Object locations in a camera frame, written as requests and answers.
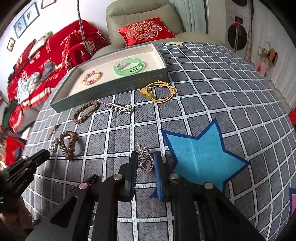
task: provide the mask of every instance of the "green bracelet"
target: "green bracelet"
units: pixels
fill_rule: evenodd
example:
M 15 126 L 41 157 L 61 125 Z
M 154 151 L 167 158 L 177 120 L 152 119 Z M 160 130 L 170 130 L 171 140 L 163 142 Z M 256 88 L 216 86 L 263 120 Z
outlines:
M 128 64 L 137 64 L 137 65 L 129 69 L 122 69 L 124 66 Z M 130 75 L 140 71 L 142 67 L 143 67 L 143 63 L 142 63 L 142 60 L 140 60 L 139 58 L 127 58 L 124 61 L 114 66 L 114 72 L 115 74 L 122 75 L 122 76 Z

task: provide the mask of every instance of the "curtain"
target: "curtain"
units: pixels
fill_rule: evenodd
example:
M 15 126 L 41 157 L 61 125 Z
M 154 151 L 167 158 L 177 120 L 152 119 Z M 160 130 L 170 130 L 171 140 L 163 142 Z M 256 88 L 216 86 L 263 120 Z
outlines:
M 203 0 L 170 0 L 181 21 L 184 32 L 206 33 Z

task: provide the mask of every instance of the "gray cloth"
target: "gray cloth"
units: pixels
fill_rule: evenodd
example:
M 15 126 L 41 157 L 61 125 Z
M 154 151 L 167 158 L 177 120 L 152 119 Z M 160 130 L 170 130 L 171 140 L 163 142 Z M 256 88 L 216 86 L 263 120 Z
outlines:
M 43 74 L 41 76 L 41 83 L 43 81 L 45 81 L 47 79 L 47 77 L 53 72 L 55 71 L 55 62 L 48 62 L 45 67 L 44 67 L 44 71 L 43 71 Z
M 41 75 L 38 72 L 32 74 L 27 80 L 19 78 L 17 81 L 17 102 L 20 104 L 35 90 L 40 84 Z
M 78 134 L 75 161 L 67 161 L 58 149 L 38 168 L 34 182 L 23 193 L 26 206 L 34 219 L 46 217 L 72 185 L 93 173 L 102 180 L 116 174 L 137 142 L 151 152 L 161 151 L 163 160 L 172 163 L 160 130 L 197 136 L 216 118 L 225 148 L 251 163 L 228 182 L 225 195 L 265 239 L 274 240 L 288 220 L 289 187 L 296 187 L 295 130 L 281 102 L 267 80 L 223 46 L 196 42 L 155 46 L 178 89 L 167 103 L 154 104 L 139 90 L 129 91 L 105 100 L 132 105 L 131 116 L 100 105 L 84 123 L 75 124 L 72 117 L 79 106 L 62 113 L 50 107 L 71 71 L 60 81 L 40 111 L 23 154 L 47 149 L 47 133 L 60 123 L 55 137 L 65 130 Z M 158 99 L 169 94 L 164 88 L 155 92 Z M 119 203 L 119 241 L 173 241 L 174 206 L 149 198 L 155 186 L 154 171 L 147 174 L 138 169 L 134 200 Z

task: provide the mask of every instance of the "wooden bead bracelet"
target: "wooden bead bracelet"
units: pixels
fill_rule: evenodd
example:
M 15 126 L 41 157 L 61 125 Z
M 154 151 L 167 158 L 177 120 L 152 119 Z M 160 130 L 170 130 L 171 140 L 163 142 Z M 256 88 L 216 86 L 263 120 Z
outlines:
M 78 119 L 79 113 L 82 112 L 83 110 L 85 110 L 87 107 L 94 105 L 94 107 L 87 112 L 84 116 L 82 116 L 80 119 Z M 76 124 L 81 124 L 83 123 L 92 113 L 94 113 L 98 108 L 99 108 L 100 104 L 98 101 L 96 100 L 91 100 L 90 102 L 87 102 L 85 104 L 83 104 L 73 115 L 73 121 Z
M 69 148 L 67 149 L 65 143 L 64 143 L 64 138 L 70 136 L 70 143 L 69 143 Z M 72 160 L 74 157 L 74 151 L 75 151 L 75 142 L 77 141 L 77 136 L 76 133 L 73 131 L 64 131 L 60 136 L 59 136 L 59 146 L 61 148 L 61 151 L 65 158 L 67 160 Z

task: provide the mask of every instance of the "picture frame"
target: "picture frame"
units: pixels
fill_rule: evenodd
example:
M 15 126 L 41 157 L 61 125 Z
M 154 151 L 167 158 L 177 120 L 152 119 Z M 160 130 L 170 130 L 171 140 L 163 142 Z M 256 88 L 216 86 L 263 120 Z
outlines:
M 39 12 L 37 8 L 36 2 L 34 2 L 23 14 L 24 20 L 26 22 L 27 27 L 29 27 L 36 18 L 39 17 Z
M 21 35 L 24 33 L 24 31 L 27 29 L 27 25 L 23 15 L 17 20 L 13 28 L 15 30 L 17 38 L 19 39 Z
M 14 46 L 15 46 L 15 40 L 13 38 L 10 38 L 8 45 L 7 45 L 7 49 L 10 52 L 12 52 Z
M 42 3 L 41 3 L 41 9 L 44 9 L 54 3 L 56 3 L 57 0 L 42 0 Z

